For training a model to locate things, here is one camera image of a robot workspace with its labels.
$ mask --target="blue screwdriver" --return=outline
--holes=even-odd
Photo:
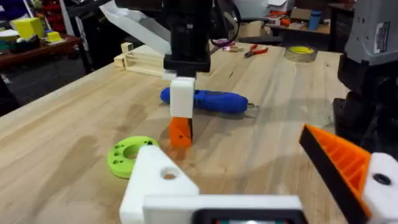
[[[160,93],[160,99],[170,104],[170,87]],[[248,108],[258,107],[248,102],[248,99],[236,93],[222,91],[195,90],[193,107],[220,113],[243,113]]]

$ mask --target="orange ridged part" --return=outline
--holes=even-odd
[[[169,125],[169,134],[172,146],[189,147],[192,145],[191,127],[189,118],[172,118]]]
[[[363,148],[320,128],[305,125],[317,140],[324,153],[335,165],[340,176],[360,202],[368,217],[371,212],[362,200],[363,189],[371,154]]]

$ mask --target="tape roll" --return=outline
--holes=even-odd
[[[317,51],[311,47],[291,46],[285,50],[284,57],[293,62],[309,63],[317,57]]]

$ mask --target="green 3d printed part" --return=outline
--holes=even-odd
[[[146,136],[133,136],[119,141],[109,152],[107,161],[112,173],[118,177],[130,178],[141,146],[158,143]]]

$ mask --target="pliers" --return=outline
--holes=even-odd
[[[261,50],[255,50],[257,48],[257,46],[258,46],[258,44],[253,44],[250,47],[250,50],[244,54],[244,57],[249,58],[249,57],[252,57],[253,55],[264,54],[264,53],[268,52],[268,47],[261,49]]]

